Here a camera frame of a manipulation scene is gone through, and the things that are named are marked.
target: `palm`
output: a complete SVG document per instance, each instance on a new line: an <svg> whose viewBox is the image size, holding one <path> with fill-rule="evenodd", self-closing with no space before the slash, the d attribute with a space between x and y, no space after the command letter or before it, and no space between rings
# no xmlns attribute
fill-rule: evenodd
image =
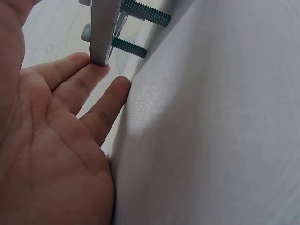
<svg viewBox="0 0 300 225"><path fill-rule="evenodd" d="M20 219L22 224L108 224L114 188L100 146L130 82L117 78L77 119L107 68L89 64L89 57L78 53L18 74L8 72L11 80L1 75L2 84L11 89L0 89L6 95L0 101L6 106L0 111L0 224Z"/></svg>

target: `fingertip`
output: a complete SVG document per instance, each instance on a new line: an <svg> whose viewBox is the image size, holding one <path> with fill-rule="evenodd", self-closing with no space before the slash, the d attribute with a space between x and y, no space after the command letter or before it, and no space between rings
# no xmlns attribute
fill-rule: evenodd
<svg viewBox="0 0 300 225"><path fill-rule="evenodd" d="M118 76L112 83L115 94L121 99L127 99L131 82L124 76Z"/></svg>
<svg viewBox="0 0 300 225"><path fill-rule="evenodd" d="M129 87L130 88L130 86L131 86L131 82L130 82L130 80L127 78L127 77L125 77L125 76L118 76L116 79L115 79L115 81L118 81L118 82L120 82L120 83L122 83L124 86L127 86L127 87Z"/></svg>
<svg viewBox="0 0 300 225"><path fill-rule="evenodd" d="M88 66L91 67L92 70L94 70L97 74L101 76L106 76L109 73L108 65L106 67L101 67L96 64L90 63Z"/></svg>

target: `bolt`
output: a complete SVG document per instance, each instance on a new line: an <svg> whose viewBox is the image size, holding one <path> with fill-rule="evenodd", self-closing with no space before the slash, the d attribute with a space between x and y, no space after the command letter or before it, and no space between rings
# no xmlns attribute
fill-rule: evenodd
<svg viewBox="0 0 300 225"><path fill-rule="evenodd" d="M168 26L171 16L142 3L133 0L123 0L121 4L121 12L125 12L133 17L148 20L160 26Z"/></svg>
<svg viewBox="0 0 300 225"><path fill-rule="evenodd" d="M137 55L141 58L145 58L147 49L134 45L130 42L115 38L112 42L112 46L120 50L126 51L133 55Z"/></svg>

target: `metal bracket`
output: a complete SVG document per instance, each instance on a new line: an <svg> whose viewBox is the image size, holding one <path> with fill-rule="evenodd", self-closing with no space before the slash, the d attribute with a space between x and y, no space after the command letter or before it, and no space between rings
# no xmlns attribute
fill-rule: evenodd
<svg viewBox="0 0 300 225"><path fill-rule="evenodd" d="M87 24L81 39L90 42L91 63L105 67L113 48L145 57L147 50L119 39L128 15L167 26L171 17L135 0L79 0L91 6L90 25Z"/></svg>

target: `textured surface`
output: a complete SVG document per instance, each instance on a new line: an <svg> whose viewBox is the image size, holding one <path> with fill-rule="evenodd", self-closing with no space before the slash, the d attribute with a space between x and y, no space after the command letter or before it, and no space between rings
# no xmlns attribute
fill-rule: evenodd
<svg viewBox="0 0 300 225"><path fill-rule="evenodd" d="M115 224L299 225L300 2L170 2L115 144Z"/></svg>

